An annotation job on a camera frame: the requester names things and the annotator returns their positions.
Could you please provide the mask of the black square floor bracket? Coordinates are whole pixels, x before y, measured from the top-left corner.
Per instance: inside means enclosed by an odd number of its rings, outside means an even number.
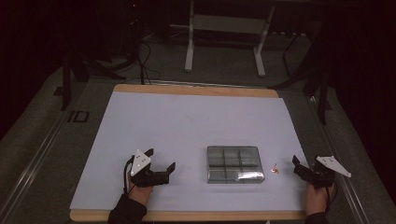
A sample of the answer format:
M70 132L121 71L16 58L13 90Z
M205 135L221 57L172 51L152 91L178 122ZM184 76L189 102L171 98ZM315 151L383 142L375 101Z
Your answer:
M68 122L87 122L89 119L90 113L88 111L81 110L73 110L68 118Z

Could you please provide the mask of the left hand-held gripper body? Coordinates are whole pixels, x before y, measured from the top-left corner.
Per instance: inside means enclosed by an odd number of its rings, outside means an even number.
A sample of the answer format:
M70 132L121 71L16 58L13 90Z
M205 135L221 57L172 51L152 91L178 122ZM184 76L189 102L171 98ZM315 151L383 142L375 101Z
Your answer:
M138 149L134 155L130 172L131 180L136 186L142 188L168 184L169 175L151 171L151 158L144 153Z

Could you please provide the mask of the person's left hand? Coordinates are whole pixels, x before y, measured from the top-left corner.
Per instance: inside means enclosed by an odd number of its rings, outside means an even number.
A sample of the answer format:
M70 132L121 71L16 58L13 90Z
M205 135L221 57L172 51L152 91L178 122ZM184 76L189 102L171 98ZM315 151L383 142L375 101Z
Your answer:
M137 187L135 183L129 179L128 198L141 203L145 206L149 203L150 194L153 192L153 187Z

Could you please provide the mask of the black metal stand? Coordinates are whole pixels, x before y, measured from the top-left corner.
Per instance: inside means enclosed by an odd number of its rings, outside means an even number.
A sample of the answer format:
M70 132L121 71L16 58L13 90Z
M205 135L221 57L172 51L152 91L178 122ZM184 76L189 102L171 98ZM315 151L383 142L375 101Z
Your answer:
M324 42L326 35L318 32L312 39L311 45L302 59L300 65L294 70L294 74L287 80L270 86L270 90L282 90L288 86L305 79L303 87L304 96L313 97L318 93L318 119L322 125L326 125L327 95L329 89L329 60L320 56L326 50Z

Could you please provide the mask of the person's right hand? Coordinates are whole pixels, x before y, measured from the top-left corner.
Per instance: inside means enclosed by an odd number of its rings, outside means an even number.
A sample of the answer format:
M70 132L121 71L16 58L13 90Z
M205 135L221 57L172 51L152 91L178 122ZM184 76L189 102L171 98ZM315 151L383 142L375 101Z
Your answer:
M330 205L334 187L335 185L328 188L316 189L311 183L307 182L305 190L305 214L309 216L311 214L325 212Z

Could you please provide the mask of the clear plastic compartment box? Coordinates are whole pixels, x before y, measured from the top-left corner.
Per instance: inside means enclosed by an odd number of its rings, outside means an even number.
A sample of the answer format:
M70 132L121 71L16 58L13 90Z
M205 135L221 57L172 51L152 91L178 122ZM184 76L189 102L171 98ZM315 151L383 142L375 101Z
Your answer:
M260 184L265 179L257 147L210 146L206 163L208 184Z

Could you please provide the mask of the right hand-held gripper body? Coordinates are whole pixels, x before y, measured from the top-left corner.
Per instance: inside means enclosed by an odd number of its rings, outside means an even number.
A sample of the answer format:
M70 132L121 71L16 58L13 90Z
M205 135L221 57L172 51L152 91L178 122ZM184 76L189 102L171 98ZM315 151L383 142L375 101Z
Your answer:
M315 189L331 187L335 174L352 177L352 174L334 157L316 157L312 168L313 177L309 180Z

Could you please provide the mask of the white metal table frame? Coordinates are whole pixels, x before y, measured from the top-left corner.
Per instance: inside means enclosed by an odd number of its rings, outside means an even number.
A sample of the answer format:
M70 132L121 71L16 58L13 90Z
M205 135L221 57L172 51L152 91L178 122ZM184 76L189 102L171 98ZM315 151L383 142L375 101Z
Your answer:
M189 40L184 70L186 72L192 71L195 30L253 34L259 35L261 38L259 44L253 48L253 55L258 76L264 77L266 72L264 70L262 59L262 48L264 46L264 41L269 34L269 28L275 9L275 6L270 7L265 19L212 16L196 14L194 12L194 0L190 0Z

